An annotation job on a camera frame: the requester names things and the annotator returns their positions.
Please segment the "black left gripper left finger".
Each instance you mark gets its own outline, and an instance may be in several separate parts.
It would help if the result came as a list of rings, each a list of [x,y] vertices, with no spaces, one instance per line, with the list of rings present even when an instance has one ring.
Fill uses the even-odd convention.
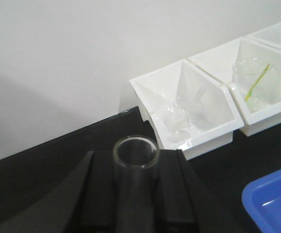
[[[114,221],[108,152],[0,163],[0,233],[108,232]]]

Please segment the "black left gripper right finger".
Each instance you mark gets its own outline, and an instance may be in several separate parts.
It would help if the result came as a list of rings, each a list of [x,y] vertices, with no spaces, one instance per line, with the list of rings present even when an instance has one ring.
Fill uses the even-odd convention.
[[[232,149],[187,160],[181,150],[161,150],[156,191],[159,233],[258,233],[243,208],[245,178]]]

